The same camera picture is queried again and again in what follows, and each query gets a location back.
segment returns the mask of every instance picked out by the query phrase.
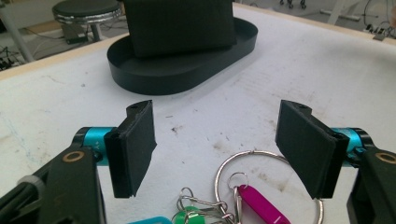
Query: keyring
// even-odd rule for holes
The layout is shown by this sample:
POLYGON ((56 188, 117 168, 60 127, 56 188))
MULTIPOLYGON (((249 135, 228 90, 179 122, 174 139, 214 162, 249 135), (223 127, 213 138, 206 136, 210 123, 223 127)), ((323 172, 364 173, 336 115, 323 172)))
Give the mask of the keyring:
POLYGON ((228 182, 227 182, 227 185, 228 185, 228 188, 229 189, 234 189, 235 187, 231 187, 230 186, 230 182, 231 182, 231 179, 233 178, 233 176, 235 176, 235 175, 244 175, 245 176, 245 178, 247 179, 247 183, 246 183, 246 185, 245 185, 245 188, 247 188, 248 187, 248 176, 247 176, 247 174, 245 174, 245 173, 243 173, 243 172, 236 172, 236 173, 233 173, 231 176, 230 176, 230 178, 228 178, 228 182))
MULTIPOLYGON (((263 156, 268 156, 268 157, 272 157, 275 159, 278 159, 280 161, 285 162, 286 164, 290 165, 288 160, 286 160, 285 157, 277 155, 273 152, 269 152, 269 151, 259 151, 259 150, 251 150, 251 151, 243 151, 243 152, 239 152, 236 153, 235 155, 231 156, 229 159, 227 159, 219 168, 218 172, 216 173, 216 178, 215 178, 215 196, 216 196, 216 201, 220 202, 220 197, 219 197, 219 178, 221 175, 222 170, 224 169, 224 167, 231 161, 239 158, 239 157, 244 157, 244 156, 248 156, 248 155, 263 155, 263 156)), ((323 201, 321 199, 315 199, 315 201, 317 202, 318 205, 318 210, 319 210, 319 216, 318 216, 318 224, 322 224, 323 223, 323 218, 324 218, 324 205, 323 205, 323 201)), ((224 210, 223 207, 220 207, 220 211, 225 214, 226 211, 224 210)))

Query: floor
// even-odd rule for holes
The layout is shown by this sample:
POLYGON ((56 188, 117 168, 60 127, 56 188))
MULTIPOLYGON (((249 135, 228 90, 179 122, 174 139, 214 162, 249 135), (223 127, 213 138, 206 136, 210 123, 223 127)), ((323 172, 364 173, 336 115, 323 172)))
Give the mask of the floor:
MULTIPOLYGON (((302 8, 300 0, 294 0, 292 2, 293 7, 289 6, 288 0, 284 0, 283 5, 280 4, 280 0, 240 0, 239 3, 253 7, 267 8, 313 21, 327 22, 329 15, 322 14, 320 11, 332 10, 336 1, 337 0, 305 0, 306 8, 302 8)), ((367 32, 366 27, 370 24, 374 28, 384 28, 387 31, 386 35, 394 37, 395 30, 388 29, 389 12, 394 4, 394 0, 362 0, 351 10, 352 14, 359 18, 358 21, 350 21, 341 18, 337 20, 335 25, 367 32)), ((125 17, 120 17, 117 21, 101 24, 100 27, 104 38, 128 32, 125 17)), ((83 29, 86 30, 89 41, 73 45, 65 43, 62 30, 41 34, 28 34, 26 30, 21 30, 21 32, 34 58, 40 60, 60 52, 91 44, 92 33, 89 27, 83 27, 83 29)), ((5 69, 7 64, 8 67, 13 67, 25 63, 24 59, 13 45, 13 41, 7 32, 0 34, 0 70, 5 69)))

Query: cable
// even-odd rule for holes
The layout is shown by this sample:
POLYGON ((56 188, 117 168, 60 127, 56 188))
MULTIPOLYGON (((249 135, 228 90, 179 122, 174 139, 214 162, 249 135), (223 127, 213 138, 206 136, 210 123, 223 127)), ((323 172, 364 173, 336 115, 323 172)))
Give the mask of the cable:
POLYGON ((122 26, 115 26, 115 24, 120 23, 120 22, 126 23, 127 20, 117 19, 116 21, 108 22, 108 23, 111 23, 110 25, 107 25, 107 23, 101 23, 100 25, 104 26, 106 28, 105 31, 109 31, 111 29, 122 29, 122 30, 125 29, 125 30, 127 30, 128 24, 123 24, 122 26))
POLYGON ((379 23, 379 25, 378 25, 377 30, 383 29, 384 30, 383 35, 385 37, 394 37, 392 35, 392 32, 394 32, 394 28, 392 28, 390 26, 390 19, 389 19, 389 0, 386 0, 385 2, 386 2, 386 17, 387 17, 387 20, 386 21, 381 21, 379 23))
POLYGON ((364 11, 363 11, 363 23, 365 26, 367 26, 367 22, 366 22, 366 15, 367 15, 367 7, 369 6, 370 2, 372 0, 368 0, 366 6, 364 7, 364 11))
POLYGON ((0 48, 1 48, 0 50, 1 70, 6 70, 12 67, 15 64, 15 62, 21 64, 21 62, 16 57, 16 55, 20 55, 19 52, 9 51, 8 47, 0 46, 0 48))
POLYGON ((395 28, 389 27, 386 32, 388 33, 387 37, 392 37, 392 38, 396 39, 395 28))
POLYGON ((19 184, 17 187, 9 191, 6 195, 0 198, 0 210, 6 206, 16 195, 18 195, 26 187, 26 184, 19 184))
POLYGON ((33 51, 32 55, 35 57, 35 55, 36 55, 38 52, 41 52, 41 51, 44 51, 44 50, 47 50, 47 49, 52 49, 52 48, 55 48, 55 47, 61 45, 61 44, 57 44, 57 45, 55 45, 55 46, 51 46, 51 47, 48 47, 48 48, 46 48, 46 49, 38 50, 38 49, 41 48, 44 44, 49 43, 50 41, 51 41, 51 40, 48 39, 48 40, 46 40, 46 41, 41 42, 39 45, 37 45, 37 47, 36 47, 35 50, 33 51))
POLYGON ((5 206, 0 210, 0 223, 8 223, 15 215, 18 209, 24 207, 26 203, 37 197, 35 187, 31 184, 24 185, 22 190, 19 191, 5 206))
POLYGON ((50 57, 50 56, 57 55, 57 54, 59 54, 59 53, 67 52, 67 51, 69 51, 69 50, 71 50, 71 49, 80 48, 80 47, 84 46, 85 44, 86 44, 86 42, 85 42, 85 43, 80 43, 79 45, 76 45, 76 46, 74 46, 74 47, 72 47, 72 48, 65 49, 65 50, 62 50, 62 51, 59 51, 59 52, 55 52, 55 53, 51 53, 51 54, 45 55, 45 56, 40 57, 40 58, 37 58, 37 59, 38 59, 38 60, 45 59, 45 58, 48 58, 48 57, 50 57))
POLYGON ((27 30, 28 32, 31 32, 34 35, 37 35, 37 36, 40 36, 40 37, 44 37, 44 38, 48 38, 48 39, 63 39, 64 38, 64 36, 52 37, 52 36, 48 36, 48 35, 40 35, 40 34, 34 32, 34 31, 32 31, 32 30, 30 30, 28 28, 24 28, 24 29, 27 30))

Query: table surface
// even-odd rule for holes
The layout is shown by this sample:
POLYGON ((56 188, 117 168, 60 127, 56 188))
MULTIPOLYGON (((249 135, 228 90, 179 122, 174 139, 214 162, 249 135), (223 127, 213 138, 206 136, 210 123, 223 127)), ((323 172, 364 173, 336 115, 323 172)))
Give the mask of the table surface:
MULTIPOLYGON (((79 128, 118 126, 126 106, 144 100, 153 101, 158 146, 135 198, 114 199, 108 169, 98 168, 108 223, 171 218, 183 187, 214 201, 215 174, 227 158, 253 149, 279 153, 281 99, 312 107, 330 127, 362 128, 379 148, 396 151, 394 45, 272 11, 233 10, 259 28, 256 48, 179 94, 147 96, 120 88, 106 58, 119 37, 0 73, 0 195, 67 148, 79 128)), ((315 222, 316 205, 297 175, 264 156, 245 157, 224 170, 219 191, 231 211, 227 180, 235 172, 245 172, 292 223, 315 222)), ((342 169, 334 197, 324 201, 324 223, 348 223, 355 175, 353 168, 342 169)), ((263 223, 244 209, 245 224, 263 223)))

